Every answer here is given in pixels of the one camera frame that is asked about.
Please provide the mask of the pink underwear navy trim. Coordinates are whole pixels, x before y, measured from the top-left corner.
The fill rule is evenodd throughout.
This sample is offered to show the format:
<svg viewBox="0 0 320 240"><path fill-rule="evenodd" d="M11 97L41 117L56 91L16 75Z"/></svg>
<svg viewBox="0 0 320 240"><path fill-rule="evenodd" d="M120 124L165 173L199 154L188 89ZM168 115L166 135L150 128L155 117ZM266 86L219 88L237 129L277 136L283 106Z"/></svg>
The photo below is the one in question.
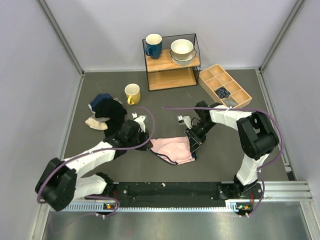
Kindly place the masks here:
<svg viewBox="0 0 320 240"><path fill-rule="evenodd" d="M190 151L187 136L151 139L153 154L171 165L194 162L197 157Z"/></svg>

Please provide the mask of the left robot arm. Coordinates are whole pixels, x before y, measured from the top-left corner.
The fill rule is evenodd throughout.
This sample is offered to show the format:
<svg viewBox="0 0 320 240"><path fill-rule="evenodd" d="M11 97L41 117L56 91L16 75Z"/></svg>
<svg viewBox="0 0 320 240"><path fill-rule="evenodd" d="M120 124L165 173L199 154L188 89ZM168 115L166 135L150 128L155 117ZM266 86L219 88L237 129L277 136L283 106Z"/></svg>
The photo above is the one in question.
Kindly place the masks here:
<svg viewBox="0 0 320 240"><path fill-rule="evenodd" d="M114 135L76 156L51 159L36 184L37 201L59 212L74 200L111 197L115 188L107 174L86 174L130 150L147 150L150 137L145 119L142 115L125 121Z"/></svg>

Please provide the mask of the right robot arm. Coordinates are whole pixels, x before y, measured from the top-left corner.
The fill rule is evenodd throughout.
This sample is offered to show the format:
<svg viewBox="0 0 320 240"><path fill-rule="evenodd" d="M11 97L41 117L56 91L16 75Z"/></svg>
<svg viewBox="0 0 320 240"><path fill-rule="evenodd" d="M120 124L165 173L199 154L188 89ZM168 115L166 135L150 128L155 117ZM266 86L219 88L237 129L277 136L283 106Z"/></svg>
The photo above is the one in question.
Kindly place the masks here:
<svg viewBox="0 0 320 240"><path fill-rule="evenodd" d="M207 133L221 124L238 132L241 148L244 152L240 169L233 178L233 183L222 183L218 186L221 199L245 198L257 184L258 173L270 153L279 144L279 138L268 116L260 111L232 110L223 104L208 106L205 101L195 105L198 122L188 117L185 134L194 153L206 141Z"/></svg>

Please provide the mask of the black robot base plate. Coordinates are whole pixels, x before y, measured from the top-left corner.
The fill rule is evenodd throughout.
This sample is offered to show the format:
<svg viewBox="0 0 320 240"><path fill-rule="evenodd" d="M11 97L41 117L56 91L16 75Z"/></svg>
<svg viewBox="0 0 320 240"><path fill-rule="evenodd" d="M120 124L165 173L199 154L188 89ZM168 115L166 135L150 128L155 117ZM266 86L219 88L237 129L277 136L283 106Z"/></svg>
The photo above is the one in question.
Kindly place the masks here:
<svg viewBox="0 0 320 240"><path fill-rule="evenodd" d="M100 194L118 200L138 197L209 197L211 200L251 199L262 194L260 183L242 187L234 182L113 182Z"/></svg>

